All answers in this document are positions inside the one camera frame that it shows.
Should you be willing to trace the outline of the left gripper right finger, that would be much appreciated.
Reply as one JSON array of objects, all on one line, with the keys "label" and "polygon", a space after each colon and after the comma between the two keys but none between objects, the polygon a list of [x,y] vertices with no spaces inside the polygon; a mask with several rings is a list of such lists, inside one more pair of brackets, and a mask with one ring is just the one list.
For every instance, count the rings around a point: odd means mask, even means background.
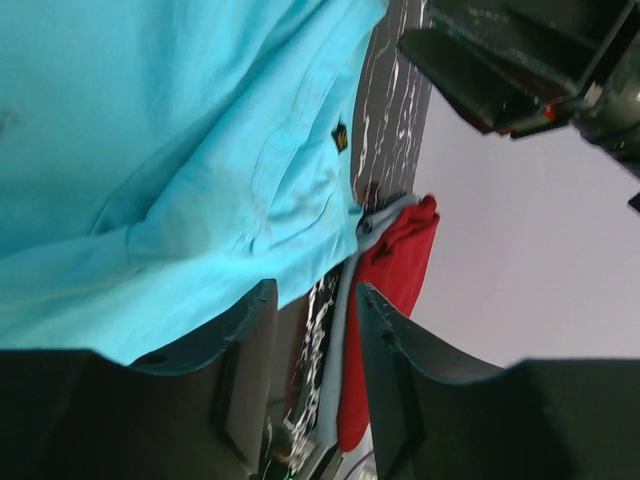
[{"label": "left gripper right finger", "polygon": [[369,284],[358,323],[381,479],[635,479],[639,363],[501,368],[402,315]]}]

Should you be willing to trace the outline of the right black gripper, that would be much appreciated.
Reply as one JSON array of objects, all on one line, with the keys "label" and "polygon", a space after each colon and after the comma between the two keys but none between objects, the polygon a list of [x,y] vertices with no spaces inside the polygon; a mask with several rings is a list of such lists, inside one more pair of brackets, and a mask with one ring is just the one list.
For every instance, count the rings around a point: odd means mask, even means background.
[{"label": "right black gripper", "polygon": [[[410,29],[398,48],[468,124],[513,139],[571,126],[639,177],[637,1],[432,1],[429,13],[464,41]],[[581,92],[547,106],[469,43]]]}]

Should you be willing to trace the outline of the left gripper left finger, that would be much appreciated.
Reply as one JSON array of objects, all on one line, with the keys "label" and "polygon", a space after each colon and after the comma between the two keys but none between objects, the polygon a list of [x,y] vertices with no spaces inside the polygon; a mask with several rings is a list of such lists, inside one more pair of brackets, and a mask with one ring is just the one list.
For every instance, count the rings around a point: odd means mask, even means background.
[{"label": "left gripper left finger", "polygon": [[130,365],[89,350],[1,354],[5,479],[252,479],[277,287]]}]

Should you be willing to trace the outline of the cyan polo shirt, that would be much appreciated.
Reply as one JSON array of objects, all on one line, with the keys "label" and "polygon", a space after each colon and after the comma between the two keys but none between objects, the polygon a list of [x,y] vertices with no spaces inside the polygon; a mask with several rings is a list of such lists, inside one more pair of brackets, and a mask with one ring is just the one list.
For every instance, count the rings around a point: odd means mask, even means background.
[{"label": "cyan polo shirt", "polygon": [[384,1],[5,1],[1,345],[129,364],[357,247]]}]

